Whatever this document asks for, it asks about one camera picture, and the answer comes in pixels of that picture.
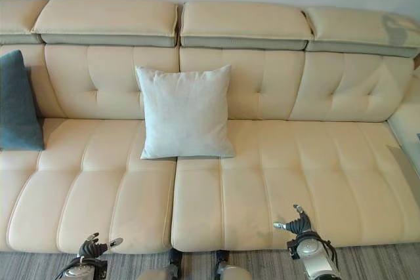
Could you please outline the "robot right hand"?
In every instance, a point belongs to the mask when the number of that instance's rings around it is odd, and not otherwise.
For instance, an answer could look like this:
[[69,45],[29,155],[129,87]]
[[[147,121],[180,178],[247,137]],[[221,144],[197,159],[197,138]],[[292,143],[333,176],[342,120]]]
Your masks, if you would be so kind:
[[302,206],[294,204],[293,208],[299,214],[298,219],[292,220],[288,223],[274,222],[273,227],[279,230],[289,231],[295,235],[300,235],[302,233],[312,231],[312,223],[308,214],[305,212]]

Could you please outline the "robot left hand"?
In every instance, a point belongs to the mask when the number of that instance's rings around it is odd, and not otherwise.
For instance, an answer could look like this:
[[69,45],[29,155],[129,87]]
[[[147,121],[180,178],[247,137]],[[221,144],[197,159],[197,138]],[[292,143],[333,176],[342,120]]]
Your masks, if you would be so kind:
[[85,258],[98,258],[110,249],[119,246],[123,242],[122,237],[118,237],[108,243],[98,243],[99,232],[93,233],[86,238],[78,250],[78,256]]

